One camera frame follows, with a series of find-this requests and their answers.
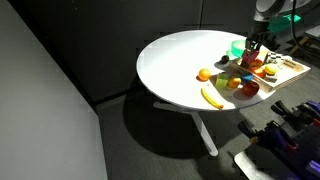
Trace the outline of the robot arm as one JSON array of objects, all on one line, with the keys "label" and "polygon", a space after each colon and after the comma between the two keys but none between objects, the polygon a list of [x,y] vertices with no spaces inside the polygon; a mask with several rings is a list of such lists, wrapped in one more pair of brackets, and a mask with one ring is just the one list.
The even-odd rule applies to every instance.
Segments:
[{"label": "robot arm", "polygon": [[277,36],[269,29],[270,20],[281,13],[291,12],[294,19],[297,8],[310,3],[311,0],[256,0],[253,16],[253,27],[245,41],[245,48],[249,51],[259,50],[262,46],[275,51],[280,45]]}]

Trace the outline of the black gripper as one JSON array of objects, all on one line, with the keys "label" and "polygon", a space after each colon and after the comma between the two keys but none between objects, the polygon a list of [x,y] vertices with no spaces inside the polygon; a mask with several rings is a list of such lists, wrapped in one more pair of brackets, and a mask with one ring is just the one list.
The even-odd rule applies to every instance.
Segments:
[{"label": "black gripper", "polygon": [[268,49],[278,49],[277,36],[268,30],[268,22],[255,21],[245,41],[247,50],[260,50],[262,46]]}]

